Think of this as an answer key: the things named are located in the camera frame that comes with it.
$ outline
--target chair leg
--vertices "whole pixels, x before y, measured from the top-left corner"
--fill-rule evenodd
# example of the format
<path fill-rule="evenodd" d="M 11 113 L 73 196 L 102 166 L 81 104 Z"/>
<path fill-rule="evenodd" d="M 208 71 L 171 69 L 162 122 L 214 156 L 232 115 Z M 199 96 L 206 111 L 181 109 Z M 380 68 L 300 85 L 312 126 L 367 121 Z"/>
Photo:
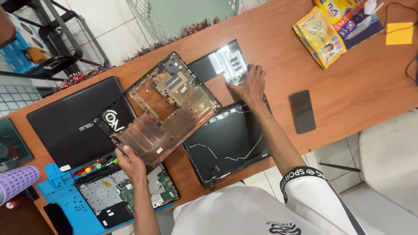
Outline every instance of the chair leg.
<path fill-rule="evenodd" d="M 347 167 L 347 166 L 339 166 L 339 165 L 333 165 L 333 164 L 327 164 L 327 163 L 319 163 L 319 164 L 324 165 L 324 166 L 338 168 L 338 169 L 348 170 L 348 171 L 355 171 L 355 172 L 359 172 L 359 173 L 362 172 L 360 169 Z"/>

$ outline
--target yellow snack bag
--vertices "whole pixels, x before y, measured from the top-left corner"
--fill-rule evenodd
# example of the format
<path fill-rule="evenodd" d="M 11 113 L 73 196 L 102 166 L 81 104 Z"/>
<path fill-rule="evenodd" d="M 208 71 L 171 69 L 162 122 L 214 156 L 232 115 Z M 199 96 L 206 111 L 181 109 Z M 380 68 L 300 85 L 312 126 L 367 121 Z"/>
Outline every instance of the yellow snack bag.
<path fill-rule="evenodd" d="M 318 7 L 314 7 L 293 28 L 311 55 L 325 69 L 347 51 L 328 16 Z"/>
<path fill-rule="evenodd" d="M 315 5 L 329 15 L 331 24 L 336 24 L 352 8 L 363 0 L 313 0 Z"/>

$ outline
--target smartphone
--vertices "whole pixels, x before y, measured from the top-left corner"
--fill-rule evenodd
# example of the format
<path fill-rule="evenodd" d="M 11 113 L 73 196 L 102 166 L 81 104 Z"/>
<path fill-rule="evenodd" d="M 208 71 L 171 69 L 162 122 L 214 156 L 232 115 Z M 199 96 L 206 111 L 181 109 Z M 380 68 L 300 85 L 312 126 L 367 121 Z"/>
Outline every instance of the smartphone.
<path fill-rule="evenodd" d="M 314 111 L 312 110 L 309 90 L 303 90 L 289 95 L 295 120 L 296 132 L 302 134 L 316 129 Z"/>

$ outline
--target bracelet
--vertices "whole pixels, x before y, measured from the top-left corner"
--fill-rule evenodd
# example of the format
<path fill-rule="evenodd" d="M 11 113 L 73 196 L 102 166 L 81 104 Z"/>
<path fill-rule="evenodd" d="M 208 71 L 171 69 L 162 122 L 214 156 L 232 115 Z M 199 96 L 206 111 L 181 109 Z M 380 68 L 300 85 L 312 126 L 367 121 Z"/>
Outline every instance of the bracelet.
<path fill-rule="evenodd" d="M 266 121 L 262 122 L 262 123 L 260 124 L 260 126 L 258 126 L 258 128 L 260 128 L 260 127 L 261 127 L 261 125 L 263 125 L 265 122 L 267 122 L 268 120 L 273 119 L 273 118 L 274 118 L 274 116 L 271 116 L 271 118 L 269 118 L 269 119 L 267 119 Z"/>

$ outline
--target white shirt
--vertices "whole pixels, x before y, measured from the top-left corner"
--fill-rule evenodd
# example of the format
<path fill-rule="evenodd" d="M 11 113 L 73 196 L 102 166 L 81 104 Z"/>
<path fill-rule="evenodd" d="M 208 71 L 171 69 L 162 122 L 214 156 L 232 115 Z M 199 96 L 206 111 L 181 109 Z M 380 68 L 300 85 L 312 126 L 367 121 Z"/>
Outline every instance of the white shirt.
<path fill-rule="evenodd" d="M 296 167 L 280 186 L 285 204 L 238 182 L 181 205 L 172 235 L 366 234 L 317 169 Z"/>

